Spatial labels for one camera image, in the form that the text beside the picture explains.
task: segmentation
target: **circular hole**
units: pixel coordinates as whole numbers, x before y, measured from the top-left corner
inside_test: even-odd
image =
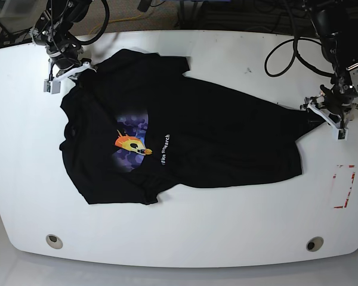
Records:
[[[323,238],[322,237],[314,237],[306,244],[307,251],[315,252],[320,250],[323,245]]]
[[[53,234],[47,235],[47,244],[54,249],[61,249],[63,244],[62,240],[58,236]]]

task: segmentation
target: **graphic print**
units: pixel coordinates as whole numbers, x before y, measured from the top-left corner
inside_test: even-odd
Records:
[[[149,117],[147,112],[127,114],[119,116],[117,122],[118,134],[114,145],[119,149],[113,154],[113,159],[123,172],[131,172],[142,164],[145,156],[152,154],[144,143]]]

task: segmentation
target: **white table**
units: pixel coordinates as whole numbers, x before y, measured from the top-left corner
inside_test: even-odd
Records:
[[[329,82],[299,63],[280,78],[265,75],[265,56],[287,38],[210,31],[113,33],[87,47],[87,53],[94,63],[121,48],[190,57],[190,77],[298,108]],[[301,42],[300,51],[331,71],[319,46]],[[270,70],[286,66],[290,53],[291,46],[275,53]],[[180,185],[161,193],[152,206],[89,206],[66,174],[58,149],[67,123],[59,106],[72,84],[64,82],[58,95],[43,93],[47,59],[43,47],[32,44],[0,50],[0,214],[14,247],[75,260],[181,268],[295,262],[358,248],[358,112],[348,141],[334,141],[328,125],[299,141],[304,174],[297,178],[228,189]],[[352,170],[350,201],[335,209],[344,205]],[[48,246],[48,234],[60,237],[63,248]],[[313,237],[325,241],[314,253],[306,250]]]

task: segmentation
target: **t-shirt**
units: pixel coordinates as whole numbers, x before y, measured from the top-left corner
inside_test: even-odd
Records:
[[[302,174],[295,141],[319,116],[183,76],[188,70],[184,57],[123,49],[83,72],[63,98],[69,122],[60,149],[89,204],[152,204],[176,184],[269,184]]]

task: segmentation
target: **black t-shirt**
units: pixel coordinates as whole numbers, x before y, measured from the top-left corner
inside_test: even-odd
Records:
[[[83,72],[63,98],[69,122],[60,149],[89,204],[152,204],[176,184],[255,185],[302,174],[295,141],[320,117],[184,77],[188,70],[184,57],[123,49]]]

